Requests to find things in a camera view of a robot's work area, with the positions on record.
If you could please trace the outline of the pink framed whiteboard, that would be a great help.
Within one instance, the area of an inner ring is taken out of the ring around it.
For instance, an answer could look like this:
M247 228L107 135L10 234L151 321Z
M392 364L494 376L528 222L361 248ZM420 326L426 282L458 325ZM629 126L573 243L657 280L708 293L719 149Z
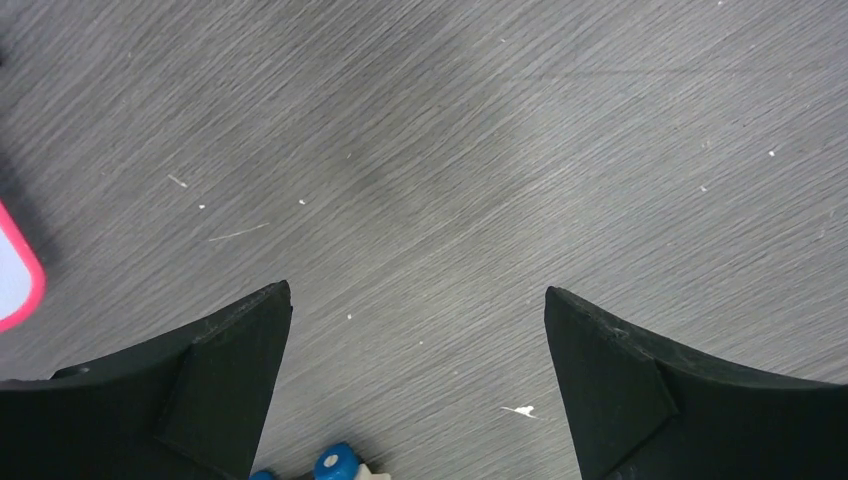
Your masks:
M46 292L43 266L1 204L1 332L17 327L38 308Z

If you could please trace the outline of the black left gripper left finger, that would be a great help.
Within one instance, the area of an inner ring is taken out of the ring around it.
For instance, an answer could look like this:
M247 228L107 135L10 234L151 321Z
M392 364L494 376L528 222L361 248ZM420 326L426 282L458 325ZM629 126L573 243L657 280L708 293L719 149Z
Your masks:
M168 333L1 384L5 479L245 479L292 320L272 283Z

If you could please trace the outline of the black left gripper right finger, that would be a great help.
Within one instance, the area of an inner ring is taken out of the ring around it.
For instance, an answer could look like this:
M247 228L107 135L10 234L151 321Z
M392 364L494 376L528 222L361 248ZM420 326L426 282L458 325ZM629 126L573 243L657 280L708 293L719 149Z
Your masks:
M544 323L585 479L843 479L847 389L747 367L558 287Z

